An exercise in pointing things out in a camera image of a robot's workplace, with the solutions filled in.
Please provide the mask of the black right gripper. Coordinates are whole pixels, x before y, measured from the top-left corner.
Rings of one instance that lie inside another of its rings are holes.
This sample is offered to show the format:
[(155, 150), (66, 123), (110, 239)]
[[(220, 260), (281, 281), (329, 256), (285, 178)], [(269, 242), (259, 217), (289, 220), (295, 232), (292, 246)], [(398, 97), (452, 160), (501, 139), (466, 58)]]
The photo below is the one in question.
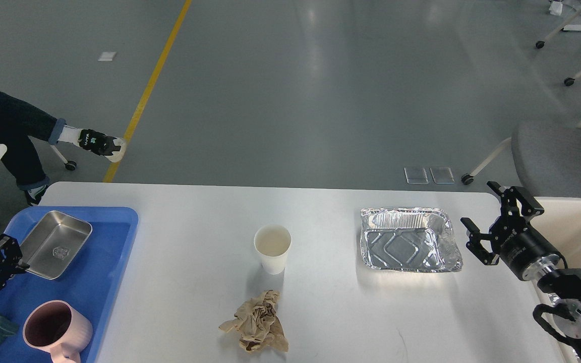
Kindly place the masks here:
[[(470, 218), (462, 217), (469, 239), (466, 248), (484, 266), (496, 266), (502, 260), (524, 282), (539, 280), (556, 269), (562, 253), (530, 225), (534, 217), (544, 214), (544, 207), (524, 187), (505, 187), (495, 181), (488, 181), (487, 186), (500, 199), (500, 216), (490, 233), (481, 233)], [(492, 251), (482, 241), (489, 241)]]

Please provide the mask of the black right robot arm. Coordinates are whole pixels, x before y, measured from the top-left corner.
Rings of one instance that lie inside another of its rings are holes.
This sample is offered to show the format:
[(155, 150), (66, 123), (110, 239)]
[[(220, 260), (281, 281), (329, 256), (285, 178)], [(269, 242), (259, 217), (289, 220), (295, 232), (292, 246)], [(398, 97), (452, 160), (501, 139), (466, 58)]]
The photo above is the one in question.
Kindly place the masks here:
[(544, 207), (521, 186), (505, 187), (495, 181), (487, 186), (500, 200), (500, 216), (487, 233), (463, 217), (468, 231), (466, 247), (486, 266), (503, 261), (521, 281), (535, 281), (541, 292), (556, 295), (553, 306), (539, 304), (533, 319), (558, 342), (569, 345), (581, 361), (581, 269), (558, 267), (566, 259), (532, 225)]

